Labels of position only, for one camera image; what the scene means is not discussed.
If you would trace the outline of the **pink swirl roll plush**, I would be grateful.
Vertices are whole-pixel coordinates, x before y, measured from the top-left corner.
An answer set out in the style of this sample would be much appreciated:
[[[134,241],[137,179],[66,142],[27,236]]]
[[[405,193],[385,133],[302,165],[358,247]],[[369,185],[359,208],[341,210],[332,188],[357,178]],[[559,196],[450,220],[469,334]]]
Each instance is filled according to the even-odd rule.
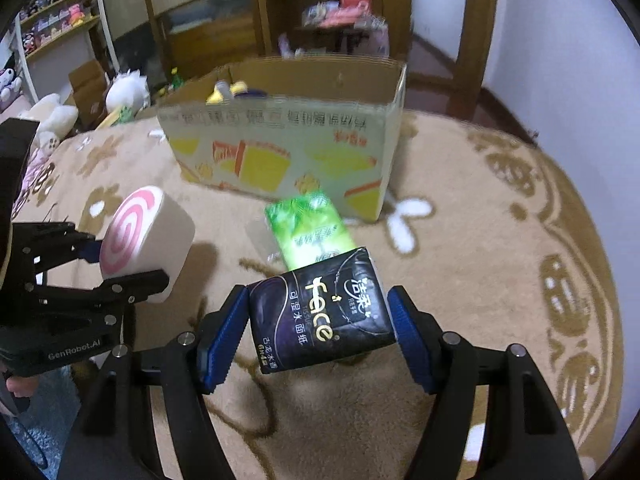
[[[171,294],[194,240],[190,216],[161,188],[147,185],[127,196],[103,237],[102,278],[162,270],[168,285],[149,300],[160,304]]]

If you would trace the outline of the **dark purple tissue pack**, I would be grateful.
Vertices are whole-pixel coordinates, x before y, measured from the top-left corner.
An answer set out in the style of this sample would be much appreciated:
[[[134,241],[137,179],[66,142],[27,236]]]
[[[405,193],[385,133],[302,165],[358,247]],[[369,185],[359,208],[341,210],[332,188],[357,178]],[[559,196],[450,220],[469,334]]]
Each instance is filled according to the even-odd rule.
[[[250,286],[250,329],[265,375],[351,358],[396,341],[364,247]]]

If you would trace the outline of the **green tissue pack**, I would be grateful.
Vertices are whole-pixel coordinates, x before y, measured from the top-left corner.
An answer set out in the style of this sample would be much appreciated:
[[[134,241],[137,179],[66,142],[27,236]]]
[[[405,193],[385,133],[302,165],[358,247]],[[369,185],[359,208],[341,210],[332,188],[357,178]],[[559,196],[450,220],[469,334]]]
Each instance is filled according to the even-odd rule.
[[[322,191],[268,205],[265,216],[288,270],[356,248],[341,215]]]

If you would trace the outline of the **person leg in jeans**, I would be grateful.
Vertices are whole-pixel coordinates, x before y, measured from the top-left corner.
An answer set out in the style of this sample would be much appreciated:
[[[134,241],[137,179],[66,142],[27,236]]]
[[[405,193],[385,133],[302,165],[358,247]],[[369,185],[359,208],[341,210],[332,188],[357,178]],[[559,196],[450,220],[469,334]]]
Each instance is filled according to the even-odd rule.
[[[3,378],[17,399],[29,408],[17,416],[1,403],[1,414],[17,442],[47,479],[58,476],[64,448],[80,409],[80,397],[70,366],[40,376]]]

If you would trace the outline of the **cream cat plush toy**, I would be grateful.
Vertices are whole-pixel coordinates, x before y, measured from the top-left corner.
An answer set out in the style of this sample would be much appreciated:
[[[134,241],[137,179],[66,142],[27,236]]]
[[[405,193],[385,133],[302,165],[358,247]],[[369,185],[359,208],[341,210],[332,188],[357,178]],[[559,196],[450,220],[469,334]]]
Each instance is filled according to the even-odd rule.
[[[29,110],[18,114],[18,118],[38,124],[32,145],[36,151],[48,156],[72,132],[78,117],[78,108],[64,104],[57,93],[44,96]]]

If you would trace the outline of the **black white kuromi plush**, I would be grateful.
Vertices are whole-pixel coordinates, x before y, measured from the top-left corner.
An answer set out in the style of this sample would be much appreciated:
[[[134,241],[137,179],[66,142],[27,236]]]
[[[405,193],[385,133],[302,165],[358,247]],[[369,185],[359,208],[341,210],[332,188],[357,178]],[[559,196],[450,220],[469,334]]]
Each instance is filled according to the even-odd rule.
[[[1,108],[4,110],[8,107],[20,94],[22,86],[22,78],[16,76],[12,68],[5,68],[0,74],[0,102]]]

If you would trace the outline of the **small brown cardboard box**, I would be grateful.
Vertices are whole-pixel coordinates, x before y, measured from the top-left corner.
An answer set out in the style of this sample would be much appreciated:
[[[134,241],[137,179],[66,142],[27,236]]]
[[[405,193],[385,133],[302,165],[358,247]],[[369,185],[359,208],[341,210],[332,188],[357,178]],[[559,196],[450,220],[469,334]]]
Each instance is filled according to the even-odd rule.
[[[106,116],[108,84],[102,65],[97,60],[91,60],[70,72],[68,80],[81,125],[87,130],[96,128]]]

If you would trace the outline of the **white round plush toy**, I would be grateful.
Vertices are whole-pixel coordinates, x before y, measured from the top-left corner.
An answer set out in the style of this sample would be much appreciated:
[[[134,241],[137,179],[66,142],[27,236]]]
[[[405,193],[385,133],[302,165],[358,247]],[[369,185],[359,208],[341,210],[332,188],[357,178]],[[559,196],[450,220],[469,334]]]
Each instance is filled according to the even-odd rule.
[[[143,76],[138,70],[118,74],[105,97],[105,107],[109,113],[113,113],[119,107],[128,107],[136,114],[150,103],[148,77]]]

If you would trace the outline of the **beige patterned plush blanket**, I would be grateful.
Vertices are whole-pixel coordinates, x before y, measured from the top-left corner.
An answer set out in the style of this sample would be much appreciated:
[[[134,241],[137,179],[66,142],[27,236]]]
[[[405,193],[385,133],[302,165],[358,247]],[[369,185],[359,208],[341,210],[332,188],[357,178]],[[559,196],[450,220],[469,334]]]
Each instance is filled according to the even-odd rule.
[[[184,176],[153,119],[64,142],[18,218],[66,220],[102,235],[143,185],[183,206],[195,236],[170,297],[137,308],[138,349],[192,328],[234,285],[280,271],[257,237],[264,203]],[[506,134],[405,114],[381,217],[348,228],[383,285],[404,286],[445,330],[486,348],[524,344],[582,471],[596,472],[622,397],[620,309],[600,236],[549,156]],[[397,346],[267,376],[244,337],[227,380],[205,403],[240,479],[399,479],[433,401]]]

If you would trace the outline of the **printed cardboard box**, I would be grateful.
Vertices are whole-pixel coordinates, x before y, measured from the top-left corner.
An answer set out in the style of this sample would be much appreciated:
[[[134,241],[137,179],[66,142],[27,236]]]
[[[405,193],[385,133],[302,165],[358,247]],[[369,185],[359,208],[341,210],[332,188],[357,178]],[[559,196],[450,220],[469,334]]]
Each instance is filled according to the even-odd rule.
[[[285,200],[313,190],[374,221],[399,140],[405,63],[323,55],[250,58],[187,82],[157,118],[189,179]],[[217,81],[248,91],[207,105]]]

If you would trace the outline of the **white toy display shelf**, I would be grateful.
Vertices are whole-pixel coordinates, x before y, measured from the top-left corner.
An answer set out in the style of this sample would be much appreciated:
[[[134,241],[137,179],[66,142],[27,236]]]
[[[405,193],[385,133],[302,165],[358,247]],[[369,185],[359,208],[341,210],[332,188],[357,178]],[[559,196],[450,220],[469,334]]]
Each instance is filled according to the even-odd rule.
[[[17,76],[32,102],[39,100],[34,79],[36,63],[81,37],[89,52],[110,72],[119,72],[104,0],[27,0],[14,18],[10,46]]]

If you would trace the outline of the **yellow plush in box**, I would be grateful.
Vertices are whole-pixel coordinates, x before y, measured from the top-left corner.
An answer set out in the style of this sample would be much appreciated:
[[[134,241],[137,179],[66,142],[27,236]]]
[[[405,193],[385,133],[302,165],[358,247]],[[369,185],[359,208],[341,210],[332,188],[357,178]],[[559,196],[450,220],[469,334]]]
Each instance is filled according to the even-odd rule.
[[[228,81],[220,80],[216,82],[213,93],[206,99],[206,104],[215,105],[230,101],[247,91],[248,87],[244,81],[229,84]]]

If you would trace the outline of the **cluttered small dark table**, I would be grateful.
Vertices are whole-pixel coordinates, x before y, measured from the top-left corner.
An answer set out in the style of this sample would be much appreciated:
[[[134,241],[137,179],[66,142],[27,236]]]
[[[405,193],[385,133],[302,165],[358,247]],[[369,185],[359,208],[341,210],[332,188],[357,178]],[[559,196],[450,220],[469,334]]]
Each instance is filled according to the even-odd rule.
[[[373,0],[331,0],[314,4],[302,15],[296,32],[315,49],[347,55],[390,56],[385,18],[373,12]]]

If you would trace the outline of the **wooden door frame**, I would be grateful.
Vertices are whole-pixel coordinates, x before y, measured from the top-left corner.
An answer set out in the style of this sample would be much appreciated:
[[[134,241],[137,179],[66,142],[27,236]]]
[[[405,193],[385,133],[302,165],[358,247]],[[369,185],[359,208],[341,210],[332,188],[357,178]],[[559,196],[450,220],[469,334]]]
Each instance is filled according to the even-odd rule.
[[[465,0],[462,31],[454,70],[448,78],[408,71],[409,88],[431,90],[449,96],[446,114],[462,120],[474,115],[494,32],[498,0]],[[390,57],[408,60],[411,39],[412,0],[373,0],[375,14],[386,19]]]

